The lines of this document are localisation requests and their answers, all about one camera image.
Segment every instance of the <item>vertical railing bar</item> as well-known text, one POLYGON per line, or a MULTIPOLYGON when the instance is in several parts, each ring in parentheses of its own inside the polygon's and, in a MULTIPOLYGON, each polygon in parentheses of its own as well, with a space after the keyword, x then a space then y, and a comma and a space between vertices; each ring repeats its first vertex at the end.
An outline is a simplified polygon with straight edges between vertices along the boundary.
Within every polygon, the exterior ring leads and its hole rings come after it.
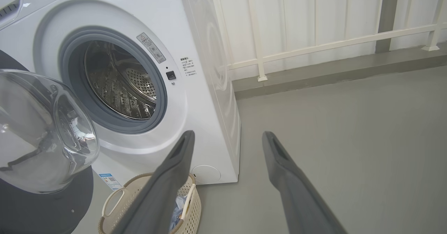
POLYGON ((224 10, 222 9, 222 2, 220 0, 215 0, 214 6, 216 8, 218 21, 222 20, 222 30, 223 30, 223 34, 224 34, 223 39, 225 40, 225 44, 227 44, 228 56, 230 57, 230 64, 234 64, 235 62, 234 62, 233 52, 231 50, 230 36, 228 35, 228 29, 227 29, 227 24, 225 22, 224 10))
POLYGON ((405 12, 405 24, 404 24, 405 28, 408 28, 408 26, 409 26, 412 2, 413 2, 413 0, 408 0, 408 2, 407 2, 407 11, 405 12))
POLYGON ((254 47, 256 51, 257 58, 257 69, 259 71, 259 77, 257 81, 266 81, 267 77, 264 72, 264 59, 262 56, 262 43, 261 43, 261 33, 259 31, 259 21, 256 14, 256 3, 255 0, 249 0, 250 17, 253 30, 254 47))
POLYGON ((287 39, 287 19, 286 19, 286 0, 283 0, 283 13, 284 13, 284 34, 286 40, 286 51, 289 51, 289 40, 287 39))
POLYGON ((380 15, 382 13, 382 2, 383 0, 379 0, 379 8, 377 9, 377 20, 375 24, 375 33, 379 33, 379 23, 380 23, 380 15))
POLYGON ((346 0, 346 8, 345 8, 345 32, 343 35, 343 40, 347 40, 348 34, 348 17, 349 17, 349 0, 346 0))
POLYGON ((442 30, 442 19, 445 15, 445 8, 447 1, 446 0, 438 0, 438 4, 436 5, 436 10, 434 12, 434 18, 433 23, 436 24, 436 29, 434 31, 431 31, 428 35, 428 40, 426 46, 424 46, 422 49, 425 51, 436 51, 439 50, 439 47, 437 46, 439 36, 441 35, 442 30))
POLYGON ((316 28, 317 28, 317 26, 316 26, 316 24, 317 24, 317 17, 316 17, 316 10, 317 10, 317 7, 316 7, 316 0, 313 0, 313 8, 314 8, 314 20, 313 20, 313 26, 314 26, 314 28, 313 28, 313 35, 314 35, 314 46, 317 46, 318 45, 318 43, 317 43, 317 34, 316 34, 316 28))

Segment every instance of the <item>concrete ledge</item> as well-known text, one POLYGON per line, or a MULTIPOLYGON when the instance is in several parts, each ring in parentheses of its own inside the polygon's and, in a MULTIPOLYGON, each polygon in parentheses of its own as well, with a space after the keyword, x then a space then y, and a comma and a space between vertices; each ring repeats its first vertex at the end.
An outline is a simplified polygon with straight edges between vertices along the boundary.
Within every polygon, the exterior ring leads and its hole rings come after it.
POLYGON ((385 53, 341 59, 267 74, 267 81, 257 76, 233 81, 236 99, 275 94, 341 81, 364 79, 375 75, 403 73, 447 65, 447 42, 439 50, 425 51, 422 46, 385 53))

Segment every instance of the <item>laundry basket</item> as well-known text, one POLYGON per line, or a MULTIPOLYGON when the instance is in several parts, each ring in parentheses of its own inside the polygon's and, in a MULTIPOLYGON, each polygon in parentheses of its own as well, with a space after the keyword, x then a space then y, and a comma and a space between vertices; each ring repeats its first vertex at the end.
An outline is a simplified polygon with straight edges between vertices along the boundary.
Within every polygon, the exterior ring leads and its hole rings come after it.
MULTIPOLYGON (((152 173, 138 175, 129 180, 123 188, 110 194, 102 208, 102 217, 98 225, 99 234, 110 234, 112 232, 151 176, 152 173), (122 191, 123 194, 118 199, 118 202, 112 208, 111 212, 106 214, 105 209, 110 200, 120 191, 122 191)), ((195 234, 197 232, 201 214, 201 202, 195 186, 195 178, 190 174, 186 183, 177 191, 177 196, 187 195, 187 197, 182 217, 170 234, 195 234)))

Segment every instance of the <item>gray vertical pipe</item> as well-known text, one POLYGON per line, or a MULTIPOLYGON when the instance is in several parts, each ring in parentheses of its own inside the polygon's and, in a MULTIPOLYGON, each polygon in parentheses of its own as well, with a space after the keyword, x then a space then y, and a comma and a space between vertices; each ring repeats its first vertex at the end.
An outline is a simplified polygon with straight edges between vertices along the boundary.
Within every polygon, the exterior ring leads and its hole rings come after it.
MULTIPOLYGON (((393 30, 394 17, 396 16, 397 0, 382 0, 380 10, 379 33, 393 30)), ((375 52, 387 52, 390 50, 391 38, 378 40, 375 43, 375 52)))

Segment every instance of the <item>warning label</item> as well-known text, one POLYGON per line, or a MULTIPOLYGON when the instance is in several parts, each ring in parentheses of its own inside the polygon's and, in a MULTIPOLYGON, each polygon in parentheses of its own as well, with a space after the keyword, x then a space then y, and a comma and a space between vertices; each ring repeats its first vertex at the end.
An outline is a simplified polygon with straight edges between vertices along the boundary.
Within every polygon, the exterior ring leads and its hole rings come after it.
POLYGON ((105 183, 107 183, 107 185, 109 185, 112 190, 122 188, 121 184, 119 184, 119 182, 112 176, 112 174, 99 174, 99 176, 102 180, 104 180, 105 183))
POLYGON ((157 60, 158 63, 161 63, 166 60, 158 47, 152 42, 148 35, 144 32, 138 35, 137 39, 146 47, 152 56, 157 60))
POLYGON ((185 73, 185 76, 192 76, 192 75, 196 75, 196 68, 194 66, 194 62, 192 59, 189 59, 189 57, 186 58, 182 58, 180 59, 180 61, 182 61, 182 67, 183 67, 183 72, 185 73))

